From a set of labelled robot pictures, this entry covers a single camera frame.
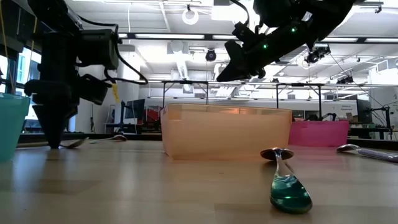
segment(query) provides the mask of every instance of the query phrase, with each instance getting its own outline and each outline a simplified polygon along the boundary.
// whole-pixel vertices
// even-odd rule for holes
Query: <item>table surface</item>
[[[0,164],[1,223],[396,223],[398,167],[331,149],[292,148],[312,210],[269,203],[275,164],[172,161],[162,142],[18,150]]]

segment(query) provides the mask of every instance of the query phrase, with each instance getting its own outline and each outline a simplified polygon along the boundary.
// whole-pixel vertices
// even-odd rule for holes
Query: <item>desk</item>
[[[349,135],[359,136],[364,134],[369,134],[371,132],[378,132],[380,136],[380,140],[384,139],[384,133],[389,133],[390,129],[388,128],[350,128]]]
[[[0,217],[7,224],[396,223],[395,164],[291,149],[289,164],[313,200],[304,215],[269,203],[272,162],[171,161],[162,142],[127,141],[17,151],[0,164]]]

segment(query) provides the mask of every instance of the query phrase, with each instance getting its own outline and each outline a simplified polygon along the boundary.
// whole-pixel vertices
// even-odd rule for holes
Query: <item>ceiling light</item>
[[[237,40],[234,35],[213,35],[213,39],[215,40]]]
[[[368,38],[365,42],[375,42],[375,43],[394,43],[398,42],[398,38]]]
[[[163,99],[163,97],[161,96],[148,96],[148,99]],[[174,97],[165,97],[165,99],[169,100],[169,99],[174,99]]]
[[[208,82],[209,84],[240,85],[241,82]]]
[[[119,34],[119,38],[127,38],[127,34]]]
[[[344,37],[327,37],[321,42],[357,42],[358,38],[344,38]]]
[[[193,6],[201,6],[203,3],[201,1],[190,1],[190,0],[73,0],[73,1],[83,1],[83,2],[103,2],[103,3],[138,3],[138,4],[153,4],[153,3],[164,3],[164,4],[191,4]]]
[[[200,34],[135,34],[137,39],[187,39],[198,40],[204,39],[204,35]]]
[[[187,18],[188,9],[185,9],[182,13],[182,21],[188,25],[195,25],[199,21],[199,13],[198,11],[192,9],[190,12],[193,12],[193,17],[191,19]]]

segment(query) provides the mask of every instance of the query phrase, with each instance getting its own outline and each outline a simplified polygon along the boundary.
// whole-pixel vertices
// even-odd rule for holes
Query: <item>teal plastic cup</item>
[[[30,98],[0,93],[0,162],[14,156]]]

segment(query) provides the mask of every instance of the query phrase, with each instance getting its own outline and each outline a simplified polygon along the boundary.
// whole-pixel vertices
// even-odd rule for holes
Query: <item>orange plastic bin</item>
[[[161,121],[164,149],[173,159],[246,160],[270,147],[287,147],[292,111],[169,104]]]

